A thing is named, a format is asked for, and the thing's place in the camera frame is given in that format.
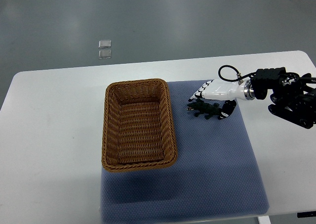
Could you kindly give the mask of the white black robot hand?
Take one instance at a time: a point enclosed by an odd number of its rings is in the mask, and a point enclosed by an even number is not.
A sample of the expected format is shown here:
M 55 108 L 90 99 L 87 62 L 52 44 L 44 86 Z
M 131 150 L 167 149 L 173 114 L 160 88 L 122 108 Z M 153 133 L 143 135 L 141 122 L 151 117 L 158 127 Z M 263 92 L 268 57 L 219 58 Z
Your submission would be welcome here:
M 254 100 L 255 93 L 250 80 L 240 82 L 226 82 L 214 79 L 205 82 L 188 100 L 192 102 L 200 98 L 207 103 L 218 103 L 221 114 L 217 116 L 219 120 L 229 117 L 234 111 L 236 99 Z

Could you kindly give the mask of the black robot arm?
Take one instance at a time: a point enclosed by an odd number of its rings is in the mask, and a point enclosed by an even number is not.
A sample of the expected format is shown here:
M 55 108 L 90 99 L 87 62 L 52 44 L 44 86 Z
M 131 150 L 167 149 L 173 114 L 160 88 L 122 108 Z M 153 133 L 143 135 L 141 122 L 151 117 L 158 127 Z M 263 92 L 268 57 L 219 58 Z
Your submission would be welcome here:
M 299 76 L 284 67 L 258 69 L 250 82 L 256 99 L 265 99 L 272 90 L 268 110 L 273 115 L 306 129 L 316 124 L 316 89 L 311 86 L 316 79 L 310 73 Z

